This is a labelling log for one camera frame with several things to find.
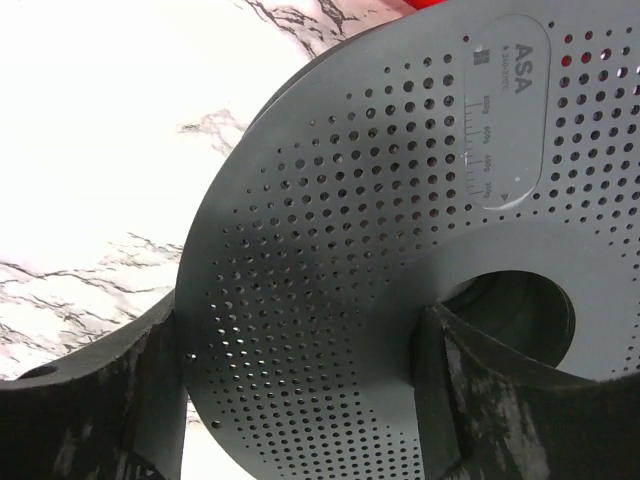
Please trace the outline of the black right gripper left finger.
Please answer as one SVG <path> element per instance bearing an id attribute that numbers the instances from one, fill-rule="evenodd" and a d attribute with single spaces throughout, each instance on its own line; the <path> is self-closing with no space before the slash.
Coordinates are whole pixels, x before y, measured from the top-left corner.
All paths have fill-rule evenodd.
<path id="1" fill-rule="evenodd" d="M 4 479 L 178 479 L 187 391 L 174 297 L 1 383 Z"/>

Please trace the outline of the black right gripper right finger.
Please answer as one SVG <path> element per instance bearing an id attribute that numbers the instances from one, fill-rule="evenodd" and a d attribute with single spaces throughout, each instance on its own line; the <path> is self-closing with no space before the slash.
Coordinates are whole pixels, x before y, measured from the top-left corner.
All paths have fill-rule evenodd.
<path id="1" fill-rule="evenodd" d="M 412 347 L 425 478 L 638 478 L 638 374 L 567 374 L 440 304 L 424 308 Z"/>

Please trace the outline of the dark grey perforated spool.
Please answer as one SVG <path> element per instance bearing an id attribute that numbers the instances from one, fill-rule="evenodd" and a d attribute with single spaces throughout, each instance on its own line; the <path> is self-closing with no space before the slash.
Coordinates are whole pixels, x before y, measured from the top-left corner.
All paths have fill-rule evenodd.
<path id="1" fill-rule="evenodd" d="M 216 175 L 174 312 L 257 479 L 420 479 L 409 345 L 454 296 L 591 380 L 639 369 L 639 5 L 446 1 L 301 70 Z"/>

